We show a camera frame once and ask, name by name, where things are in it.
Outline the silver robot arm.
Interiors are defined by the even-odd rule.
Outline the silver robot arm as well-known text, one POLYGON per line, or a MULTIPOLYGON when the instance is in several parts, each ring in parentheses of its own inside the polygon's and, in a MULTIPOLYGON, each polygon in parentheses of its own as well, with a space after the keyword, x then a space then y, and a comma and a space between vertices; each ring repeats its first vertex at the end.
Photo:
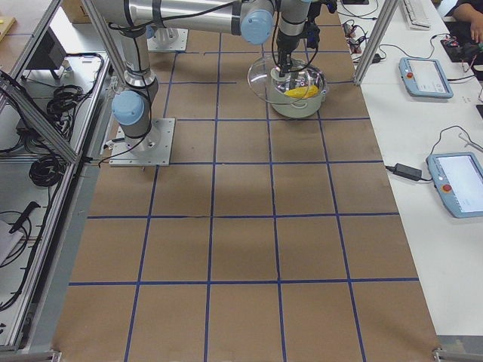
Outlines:
POLYGON ((190 30, 240 36, 262 45, 274 35, 275 66, 281 75, 296 71, 292 53, 300 40, 317 49, 315 19, 320 8, 311 1, 85 1, 115 71, 125 89, 112 101, 112 114, 124 133, 125 152, 150 158, 170 151, 161 121, 152 120, 158 79, 151 52, 183 51, 190 30))
POLYGON ((156 26, 146 27, 148 41, 158 48, 167 48, 179 38, 179 32, 175 28, 158 28, 156 26))

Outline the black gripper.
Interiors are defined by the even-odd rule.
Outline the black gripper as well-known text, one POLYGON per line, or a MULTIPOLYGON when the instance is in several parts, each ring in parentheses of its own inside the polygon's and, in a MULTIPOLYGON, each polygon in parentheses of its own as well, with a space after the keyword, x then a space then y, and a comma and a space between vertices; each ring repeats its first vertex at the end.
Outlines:
POLYGON ((279 65, 279 76, 285 77, 291 72, 293 60, 291 54, 297 48, 300 41, 300 35, 287 35, 283 32, 277 32, 277 64, 279 65))

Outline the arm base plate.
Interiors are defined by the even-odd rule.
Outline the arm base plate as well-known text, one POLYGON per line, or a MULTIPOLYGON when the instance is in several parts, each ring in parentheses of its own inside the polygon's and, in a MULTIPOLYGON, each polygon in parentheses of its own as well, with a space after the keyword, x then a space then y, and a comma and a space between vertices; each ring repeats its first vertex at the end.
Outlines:
POLYGON ((148 51, 152 53, 184 52, 188 34, 187 29, 148 26, 146 28, 148 51))
POLYGON ((115 143, 112 148, 113 157, 108 160, 113 167, 151 167, 168 166, 175 128, 174 118, 154 118, 152 129, 142 143, 130 150, 136 141, 129 139, 115 143))

